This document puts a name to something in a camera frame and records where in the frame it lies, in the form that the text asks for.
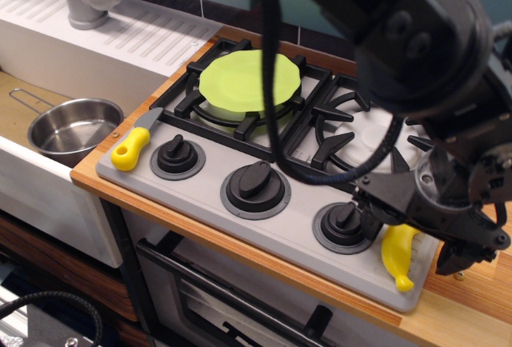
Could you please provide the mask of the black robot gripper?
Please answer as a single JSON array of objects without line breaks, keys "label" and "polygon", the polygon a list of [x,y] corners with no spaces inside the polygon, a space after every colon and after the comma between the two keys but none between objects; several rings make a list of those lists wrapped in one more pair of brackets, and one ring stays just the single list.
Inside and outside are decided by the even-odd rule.
[{"label": "black robot gripper", "polygon": [[365,239],[383,222],[407,224],[442,241],[435,273],[451,275],[492,262],[510,247],[504,205],[511,199],[511,155],[487,152],[472,166],[431,150],[413,171],[374,173],[378,159],[354,170]]}]

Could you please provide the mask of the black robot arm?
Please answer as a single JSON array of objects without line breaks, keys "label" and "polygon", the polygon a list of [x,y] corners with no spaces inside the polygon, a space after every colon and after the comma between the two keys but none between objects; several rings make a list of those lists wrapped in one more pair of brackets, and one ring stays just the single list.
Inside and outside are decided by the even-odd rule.
[{"label": "black robot arm", "polygon": [[305,173],[284,156],[270,121],[275,160],[310,185],[353,182],[364,228],[411,225],[443,246],[437,273],[492,261],[510,246],[511,54],[495,44],[479,0],[313,0],[355,48],[360,94],[392,115],[365,162],[338,175]]}]

